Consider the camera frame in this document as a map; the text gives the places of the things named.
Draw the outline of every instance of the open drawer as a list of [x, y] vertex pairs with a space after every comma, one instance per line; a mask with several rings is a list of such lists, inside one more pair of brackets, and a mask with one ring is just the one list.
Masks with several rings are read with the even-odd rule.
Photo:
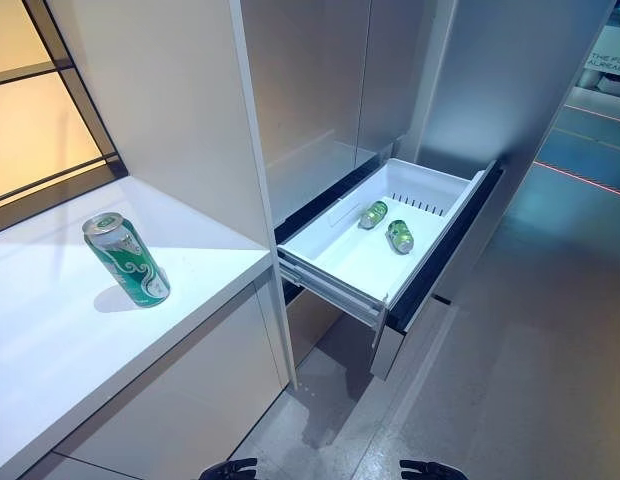
[[[472, 180], [390, 159], [278, 246], [283, 276], [365, 322], [377, 334], [372, 371], [385, 378], [431, 293], [501, 174], [495, 162]], [[372, 230], [359, 228], [376, 200], [388, 206]], [[406, 222], [414, 247], [386, 237]]]

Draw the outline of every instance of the window frame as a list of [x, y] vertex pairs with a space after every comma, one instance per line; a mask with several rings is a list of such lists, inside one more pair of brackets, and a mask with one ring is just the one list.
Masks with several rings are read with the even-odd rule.
[[128, 170], [123, 164], [86, 89], [47, 3], [45, 0], [22, 0], [22, 3], [51, 61], [0, 72], [0, 85], [39, 75], [57, 73], [101, 155], [0, 195], [0, 201], [5, 201], [14, 195], [21, 194], [89, 165], [98, 162], [105, 163], [2, 205], [0, 207], [0, 231], [128, 175]]

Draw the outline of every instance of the floor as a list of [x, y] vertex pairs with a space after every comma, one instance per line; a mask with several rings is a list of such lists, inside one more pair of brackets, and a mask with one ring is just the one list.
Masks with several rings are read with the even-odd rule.
[[620, 480], [620, 195], [533, 166], [386, 382], [371, 341], [342, 317], [234, 457], [269, 480], [398, 479], [401, 458], [470, 480]]

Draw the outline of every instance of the sign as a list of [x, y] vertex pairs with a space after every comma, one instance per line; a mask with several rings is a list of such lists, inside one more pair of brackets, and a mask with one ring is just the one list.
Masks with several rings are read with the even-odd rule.
[[620, 27], [603, 27], [585, 67], [620, 75]]

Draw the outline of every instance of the beer can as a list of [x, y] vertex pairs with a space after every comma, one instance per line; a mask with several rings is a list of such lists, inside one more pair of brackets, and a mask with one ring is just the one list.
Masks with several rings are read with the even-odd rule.
[[83, 239], [134, 303], [152, 307], [170, 294], [170, 284], [129, 220], [116, 212], [83, 224]]
[[414, 247], [414, 238], [403, 220], [394, 220], [388, 225], [388, 238], [399, 253], [409, 253]]
[[388, 206], [382, 201], [376, 201], [370, 207], [363, 212], [361, 219], [359, 220], [359, 226], [370, 230], [379, 224], [383, 217], [388, 213]]

